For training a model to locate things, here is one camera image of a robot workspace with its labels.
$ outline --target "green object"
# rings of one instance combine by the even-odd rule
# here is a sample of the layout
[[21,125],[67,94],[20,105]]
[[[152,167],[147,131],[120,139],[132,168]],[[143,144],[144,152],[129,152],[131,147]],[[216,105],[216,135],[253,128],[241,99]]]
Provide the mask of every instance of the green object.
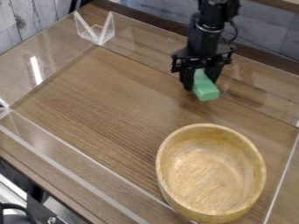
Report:
[[201,69],[195,71],[192,92],[201,102],[215,100],[220,97],[220,91]]

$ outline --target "wooden bowl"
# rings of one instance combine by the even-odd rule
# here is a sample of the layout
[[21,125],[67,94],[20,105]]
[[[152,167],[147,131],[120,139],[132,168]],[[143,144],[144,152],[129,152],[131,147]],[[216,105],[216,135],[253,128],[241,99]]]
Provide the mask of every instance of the wooden bowl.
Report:
[[199,223],[227,223],[253,206],[267,169],[256,146],[235,130],[215,124],[177,129],[156,157],[163,197]]

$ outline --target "bowl rim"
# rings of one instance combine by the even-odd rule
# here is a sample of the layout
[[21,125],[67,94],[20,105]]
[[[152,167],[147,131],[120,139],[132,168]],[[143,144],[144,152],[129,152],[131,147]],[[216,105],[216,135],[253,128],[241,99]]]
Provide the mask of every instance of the bowl rim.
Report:
[[[225,130],[229,133],[232,133],[236,137],[239,137],[249,146],[251,150],[255,152],[255,156],[256,156],[256,161],[257,161],[257,166],[260,168],[260,182],[257,185],[257,189],[256,192],[253,193],[253,196],[249,197],[249,199],[235,209],[228,209],[228,210],[205,210],[205,209],[195,209],[193,207],[191,207],[189,205],[187,205],[185,203],[183,203],[180,200],[177,200],[177,197],[175,197],[173,192],[169,190],[168,185],[165,184],[164,181],[164,175],[163,175],[163,171],[161,171],[161,155],[164,153],[164,146],[168,144],[168,142],[171,141],[171,139],[173,138],[173,136],[176,136],[179,133],[184,132],[185,130],[193,129],[193,128],[216,128],[220,130]],[[239,132],[236,132],[233,129],[227,128],[221,125],[213,124],[213,123],[195,123],[191,125],[187,125],[181,128],[179,128],[164,140],[163,143],[160,145],[157,154],[156,154],[156,160],[155,160],[155,169],[156,169],[156,177],[157,177],[157,181],[160,184],[160,187],[163,188],[163,190],[165,191],[165,193],[169,195],[169,197],[172,198],[172,200],[184,208],[187,208],[189,211],[197,213],[197,214],[205,214],[205,215],[229,215],[229,214],[236,214],[239,212],[241,212],[243,210],[251,208],[255,204],[255,202],[257,201],[257,198],[263,192],[264,186],[266,186],[266,182],[267,182],[267,168],[266,168],[266,162],[264,159],[261,157],[261,154],[257,150],[257,147],[252,144],[252,142],[248,140],[247,137],[244,137]]]

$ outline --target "wooden table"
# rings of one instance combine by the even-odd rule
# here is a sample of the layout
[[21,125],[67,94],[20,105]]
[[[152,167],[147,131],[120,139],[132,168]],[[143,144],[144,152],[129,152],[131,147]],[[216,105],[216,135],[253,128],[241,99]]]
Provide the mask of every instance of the wooden table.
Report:
[[[92,24],[108,14],[95,4],[80,12]],[[120,15],[115,20],[116,36],[104,47],[77,39],[69,16],[0,58],[1,64],[17,53],[31,55],[31,49],[41,57],[43,48],[59,58],[55,69],[41,71],[55,75],[25,97],[12,92],[21,99],[0,120],[0,157],[89,222],[189,223],[164,204],[155,155],[181,126],[216,123],[244,134],[266,160],[266,190],[235,223],[294,223],[298,76],[236,55],[219,80],[220,98],[199,102],[167,69],[184,37]],[[51,45],[43,45],[45,39]],[[69,49],[76,59],[69,60]],[[20,70],[12,72],[16,80]],[[288,160],[292,169],[279,192]]]

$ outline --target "green block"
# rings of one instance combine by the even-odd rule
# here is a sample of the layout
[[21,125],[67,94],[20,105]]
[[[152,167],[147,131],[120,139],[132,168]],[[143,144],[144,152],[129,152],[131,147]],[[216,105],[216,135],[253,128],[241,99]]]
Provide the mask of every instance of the green block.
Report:
[[192,92],[201,102],[215,100],[220,97],[220,91],[201,69],[195,71]]

